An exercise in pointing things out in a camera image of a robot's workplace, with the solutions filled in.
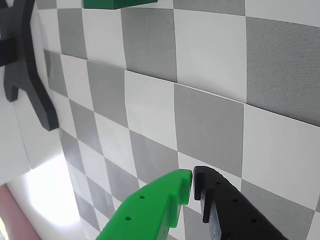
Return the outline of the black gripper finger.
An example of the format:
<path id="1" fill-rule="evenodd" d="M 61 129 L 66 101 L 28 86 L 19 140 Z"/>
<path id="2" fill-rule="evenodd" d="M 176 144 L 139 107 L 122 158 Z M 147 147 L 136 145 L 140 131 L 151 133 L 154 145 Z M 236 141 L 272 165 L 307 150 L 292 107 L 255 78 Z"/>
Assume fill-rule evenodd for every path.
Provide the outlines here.
<path id="1" fill-rule="evenodd" d="M 285 240 L 286 237 L 223 175 L 207 166 L 193 169 L 194 199 L 211 240 Z"/>

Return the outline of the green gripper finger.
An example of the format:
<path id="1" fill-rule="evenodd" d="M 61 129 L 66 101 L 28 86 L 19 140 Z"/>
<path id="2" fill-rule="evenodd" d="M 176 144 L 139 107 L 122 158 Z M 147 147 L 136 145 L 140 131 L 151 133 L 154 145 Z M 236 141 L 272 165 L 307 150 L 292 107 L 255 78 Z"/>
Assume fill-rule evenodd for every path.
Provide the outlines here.
<path id="1" fill-rule="evenodd" d="M 165 240 L 189 203 L 192 171 L 177 169 L 145 185 L 119 206 L 99 240 Z"/>

